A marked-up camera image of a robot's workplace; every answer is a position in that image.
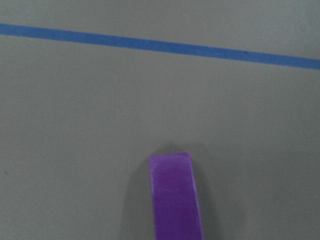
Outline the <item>purple trapezoid block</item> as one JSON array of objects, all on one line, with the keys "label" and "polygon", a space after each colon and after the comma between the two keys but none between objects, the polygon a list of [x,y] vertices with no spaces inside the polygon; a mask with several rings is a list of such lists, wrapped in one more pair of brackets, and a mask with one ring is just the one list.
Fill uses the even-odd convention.
[{"label": "purple trapezoid block", "polygon": [[187,152],[149,157],[157,240],[202,240],[203,227],[194,171]]}]

